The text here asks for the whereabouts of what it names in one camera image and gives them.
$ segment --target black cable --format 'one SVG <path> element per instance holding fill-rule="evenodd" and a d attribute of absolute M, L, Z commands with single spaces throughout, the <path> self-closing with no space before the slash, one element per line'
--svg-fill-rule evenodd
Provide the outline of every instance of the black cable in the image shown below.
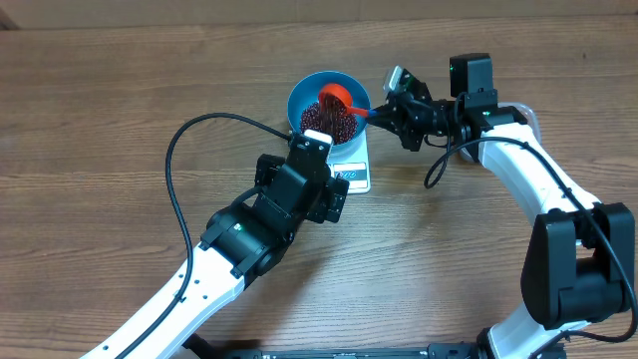
<path fill-rule="evenodd" d="M 448 142 L 446 143 L 446 153 L 448 153 L 452 149 L 452 137 L 450 136 L 450 125 L 448 125 L 447 121 L 446 121 L 446 128 L 448 129 Z M 448 159 L 444 159 L 443 164 L 441 165 L 441 169 L 439 170 L 439 173 L 435 177 L 435 180 L 433 180 L 432 183 L 430 183 L 430 176 L 432 174 L 428 172 L 428 174 L 426 175 L 426 179 L 424 179 L 423 181 L 423 185 L 427 189 L 430 189 L 433 186 L 437 185 L 437 183 L 443 176 L 443 173 L 446 171 L 447 167 L 448 167 Z"/>
<path fill-rule="evenodd" d="M 166 177 L 166 188 L 168 189 L 168 196 L 170 197 L 170 203 L 172 204 L 172 209 L 174 209 L 175 211 L 175 215 L 177 216 L 177 221 L 179 222 L 179 228 L 181 228 L 181 234 L 183 234 L 183 239 L 184 239 L 184 242 L 186 243 L 186 255 L 187 255 L 186 274 L 184 275 L 183 283 L 181 284 L 179 291 L 174 296 L 174 298 L 172 299 L 168 307 L 159 315 L 158 319 L 156 319 L 156 321 L 154 321 L 153 324 L 151 324 L 151 326 L 149 326 L 149 328 L 144 331 L 144 333 L 142 333 L 136 340 L 134 340 L 133 343 L 131 343 L 131 345 L 129 345 L 124 351 L 122 351 L 122 353 L 120 353 L 120 355 L 118 355 L 116 359 L 125 358 L 127 355 L 131 354 L 131 352 L 134 351 L 138 347 L 138 345 L 140 345 L 140 343 L 142 343 L 145 339 L 147 339 L 147 337 L 151 335 L 151 333 L 153 333 L 153 331 L 156 330 L 156 328 L 158 328 L 158 326 L 160 326 L 160 324 L 168 317 L 170 312 L 177 306 L 177 304 L 181 301 L 183 294 L 186 292 L 186 288 L 188 287 L 188 283 L 190 282 L 190 276 L 192 275 L 192 243 L 190 242 L 190 234 L 188 233 L 188 228 L 186 227 L 186 221 L 183 218 L 183 214 L 181 213 L 181 209 L 179 208 L 179 203 L 177 202 L 177 198 L 175 197 L 174 188 L 172 187 L 172 176 L 170 174 L 170 160 L 172 159 L 172 152 L 175 148 L 175 145 L 177 144 L 177 140 L 179 140 L 179 137 L 181 136 L 181 134 L 184 133 L 184 131 L 186 131 L 189 127 L 191 127 L 192 125 L 196 123 L 199 123 L 208 119 L 215 119 L 215 118 L 227 118 L 227 119 L 239 120 L 246 124 L 255 126 L 261 130 L 269 132 L 270 134 L 280 137 L 283 140 L 290 141 L 290 136 L 284 135 L 278 132 L 277 130 L 274 130 L 268 126 L 260 124 L 254 120 L 245 118 L 243 116 L 239 116 L 235 114 L 227 114 L 227 113 L 206 114 L 206 115 L 201 115 L 199 117 L 196 117 L 188 121 L 187 123 L 183 124 L 179 128 L 179 130 L 177 130 L 177 132 L 172 136 L 172 140 L 170 140 L 170 144 L 168 145 L 168 150 L 166 151 L 166 162 L 164 165 L 164 174 Z"/>
<path fill-rule="evenodd" d="M 457 125 L 460 123 L 459 122 L 459 102 L 461 101 L 461 99 L 464 98 L 464 95 L 466 94 L 467 94 L 466 92 L 461 92 L 455 98 L 455 107 L 454 107 L 453 116 L 454 116 L 455 124 Z M 445 123 L 446 123 L 446 132 L 448 133 L 448 141 L 446 142 L 445 149 L 446 149 L 446 153 L 448 153 L 450 149 L 452 148 L 452 134 L 450 134 L 450 124 L 448 124 L 447 121 L 445 121 Z M 428 146 L 441 148 L 441 146 L 431 144 L 430 141 L 428 140 L 428 136 L 425 136 L 424 140 L 426 142 L 426 145 Z M 443 176 L 443 173 L 446 171 L 447 167 L 448 167 L 448 158 L 445 158 L 443 161 L 443 165 L 441 166 L 441 169 L 439 170 L 439 173 L 437 174 L 437 177 L 435 178 L 435 180 L 433 180 L 432 183 L 430 183 L 430 177 L 432 176 L 432 173 L 428 172 L 428 174 L 426 175 L 426 178 L 423 180 L 423 185 L 426 187 L 426 189 L 430 189 L 433 186 L 437 185 L 437 183 L 439 183 L 439 180 Z"/>
<path fill-rule="evenodd" d="M 568 338 L 569 336 L 581 336 L 581 337 L 594 339 L 594 340 L 597 340 L 597 341 L 602 341 L 602 342 L 607 342 L 607 343 L 620 343 L 620 342 L 624 342 L 624 341 L 628 340 L 629 338 L 631 338 L 636 333 L 636 328 L 638 327 L 638 309 L 637 309 L 638 304 L 636 303 L 636 293 L 634 292 L 634 289 L 633 289 L 631 283 L 629 282 L 629 279 L 627 278 L 627 274 L 625 273 L 624 268 L 620 264 L 620 260 L 618 259 L 618 256 L 616 256 L 616 253 L 614 252 L 613 248 L 611 247 L 611 244 L 609 244 L 609 239 L 607 239 L 607 236 L 602 231 L 602 229 L 600 228 L 598 223 L 596 223 L 596 221 L 594 220 L 594 218 L 591 215 L 591 213 L 587 209 L 585 209 L 585 207 L 582 205 L 582 203 L 580 203 L 580 201 L 578 201 L 578 199 L 576 199 L 576 196 L 571 192 L 571 189 L 569 187 L 567 187 L 565 182 L 562 181 L 560 176 L 556 173 L 554 168 L 545 159 L 545 157 L 541 153 L 539 153 L 535 148 L 531 147 L 529 145 L 529 143 L 527 143 L 527 142 L 524 143 L 524 142 L 519 141 L 519 140 L 510 139 L 510 138 L 504 138 L 504 137 L 481 138 L 481 139 L 469 141 L 469 142 L 467 142 L 465 144 L 462 144 L 462 145 L 454 148 L 451 151 L 447 151 L 443 156 L 441 156 L 432 165 L 432 167 L 428 171 L 428 175 L 426 176 L 426 179 L 428 179 L 432 175 L 432 173 L 435 171 L 435 169 L 441 163 L 444 163 L 450 156 L 458 153 L 460 150 L 465 149 L 465 148 L 467 148 L 469 146 L 473 146 L 473 145 L 476 145 L 476 144 L 479 144 L 479 143 L 483 143 L 483 142 L 504 142 L 504 143 L 510 143 L 510 144 L 518 145 L 518 146 L 521 146 L 523 149 L 528 150 L 530 153 L 532 153 L 540 161 L 540 163 L 545 167 L 545 169 L 547 170 L 549 175 L 554 179 L 556 184 L 558 184 L 558 187 L 560 187 L 560 189 L 562 189 L 564 195 L 578 209 L 578 211 L 580 211 L 582 213 L 582 215 L 587 220 L 589 225 L 591 225 L 591 227 L 594 229 L 594 231 L 596 232 L 596 234 L 600 238 L 599 242 L 602 245 L 602 248 L 607 253 L 607 255 L 609 255 L 609 257 L 611 258 L 611 261 L 614 263 L 614 266 L 616 267 L 616 269 L 618 270 L 618 273 L 620 274 L 620 277 L 621 277 L 621 280 L 622 280 L 622 284 L 623 284 L 624 290 L 625 290 L 626 294 L 629 296 L 629 305 L 631 307 L 631 314 L 632 314 L 631 315 L 631 324 L 629 325 L 629 329 L 624 334 L 619 335 L 619 336 L 610 337 L 610 336 L 606 336 L 606 335 L 589 333 L 589 332 L 585 332 L 585 331 L 581 331 L 581 330 L 565 330 L 565 331 L 560 332 L 552 340 L 550 340 L 545 345 L 543 345 L 541 348 L 539 348 L 534 353 L 532 353 L 532 355 L 530 355 L 529 358 L 536 358 L 537 355 L 540 354 L 543 350 L 555 345 L 561 339 Z"/>

